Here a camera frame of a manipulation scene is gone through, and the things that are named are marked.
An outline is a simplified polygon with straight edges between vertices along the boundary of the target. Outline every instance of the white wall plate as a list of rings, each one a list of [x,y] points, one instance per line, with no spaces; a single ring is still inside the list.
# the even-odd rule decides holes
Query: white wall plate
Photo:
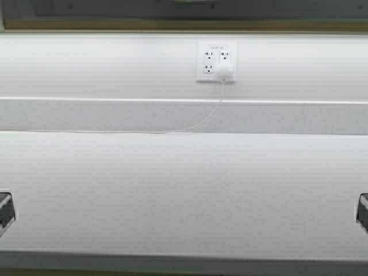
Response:
[[[235,82],[237,71],[237,43],[198,43],[197,81],[219,82],[219,66],[225,65],[234,72],[227,82]]]

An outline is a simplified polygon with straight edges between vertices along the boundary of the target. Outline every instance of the white wall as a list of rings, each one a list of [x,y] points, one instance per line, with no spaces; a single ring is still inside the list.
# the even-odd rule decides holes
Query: white wall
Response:
[[[14,132],[0,152],[0,252],[368,262],[368,137]]]
[[[367,35],[11,34],[0,36],[0,97],[203,98],[197,43],[239,43],[229,98],[368,99]]]

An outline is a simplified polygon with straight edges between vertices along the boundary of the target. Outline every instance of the outlet cover plate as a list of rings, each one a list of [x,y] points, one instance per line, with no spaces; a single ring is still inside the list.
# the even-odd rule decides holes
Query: outlet cover plate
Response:
[[[216,76],[216,68],[225,63],[232,67],[234,77],[227,82],[235,82],[237,74],[237,43],[198,43],[197,81],[221,82]]]

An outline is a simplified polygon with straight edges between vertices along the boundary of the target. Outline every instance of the electrical outlet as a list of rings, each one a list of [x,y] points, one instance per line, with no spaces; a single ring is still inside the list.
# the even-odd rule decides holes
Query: electrical outlet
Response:
[[[230,60],[229,52],[220,52],[220,60]]]
[[[233,72],[233,78],[227,79],[234,82],[237,71],[237,43],[198,43],[197,81],[220,82],[216,75],[216,69],[226,66]]]
[[[213,66],[210,64],[203,65],[203,73],[204,74],[213,74]]]

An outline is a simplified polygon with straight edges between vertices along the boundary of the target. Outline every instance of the electrical receptacle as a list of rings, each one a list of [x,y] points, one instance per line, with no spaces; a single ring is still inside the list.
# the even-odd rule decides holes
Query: electrical receptacle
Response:
[[[220,60],[229,60],[229,59],[230,59],[229,52],[221,52],[220,53]]]
[[[210,64],[203,65],[203,73],[204,74],[213,74],[213,66]]]
[[[204,59],[207,61],[214,60],[215,54],[213,51],[205,51]]]

